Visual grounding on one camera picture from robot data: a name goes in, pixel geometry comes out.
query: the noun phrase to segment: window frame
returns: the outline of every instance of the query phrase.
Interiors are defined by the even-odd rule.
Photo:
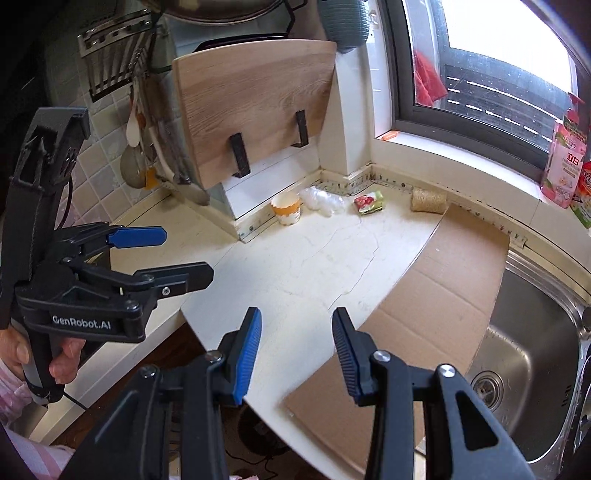
[[[391,75],[392,129],[469,150],[534,181],[541,180],[548,153],[497,127],[437,108],[415,104],[411,33],[404,0],[379,0]],[[437,35],[447,32],[437,28]],[[589,105],[589,79],[577,69],[578,96]]]

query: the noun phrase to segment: wooden cutting board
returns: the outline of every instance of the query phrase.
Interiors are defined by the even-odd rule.
[[[173,73],[187,146],[199,181],[210,188],[238,171],[229,137],[241,133],[249,162],[320,133],[335,69],[336,44],[265,40],[177,58]]]

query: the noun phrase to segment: white countertop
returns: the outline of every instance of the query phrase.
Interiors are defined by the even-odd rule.
[[[385,208],[360,217],[353,209],[325,218],[304,210],[299,223],[270,226],[248,244],[168,197],[131,225],[162,225],[161,247],[112,250],[116,270],[132,273],[182,262],[207,261],[214,280],[204,291],[163,300],[152,313],[147,339],[136,345],[109,343],[81,368],[67,391],[92,404],[178,328],[183,316],[206,349],[241,324],[249,306],[262,311],[263,330],[246,397],[261,418],[311,465],[332,479],[358,479],[298,426],[282,406],[285,396],[334,351],[330,318],[348,308],[356,326],[386,296],[428,240],[439,215],[412,213],[410,195],[380,188]],[[31,438],[52,442],[81,411],[67,399],[50,405]],[[416,456],[416,472],[424,461]]]
[[[212,285],[181,308],[206,349],[237,329],[249,306],[261,309],[262,338],[246,400],[283,441],[332,479],[362,475],[304,431],[282,401],[333,354],[334,308],[347,307],[361,325],[440,219],[410,212],[409,194],[380,188],[386,198],[381,212],[360,217],[351,210],[325,218],[305,211],[293,226],[276,223],[248,244],[235,244],[218,262]],[[417,468],[419,478],[423,468]]]

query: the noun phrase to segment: red cloth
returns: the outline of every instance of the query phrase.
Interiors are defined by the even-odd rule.
[[[416,102],[424,106],[433,106],[433,102],[447,95],[435,67],[419,51],[414,53],[414,89]]]

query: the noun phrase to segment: human hand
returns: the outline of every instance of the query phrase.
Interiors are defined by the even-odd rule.
[[[86,340],[79,338],[61,340],[62,352],[49,364],[49,373],[56,379],[56,383],[65,385],[74,381],[78,374],[80,352],[85,343]],[[23,335],[13,327],[0,330],[0,359],[21,380],[24,380],[22,365],[30,362],[31,355],[31,349]]]

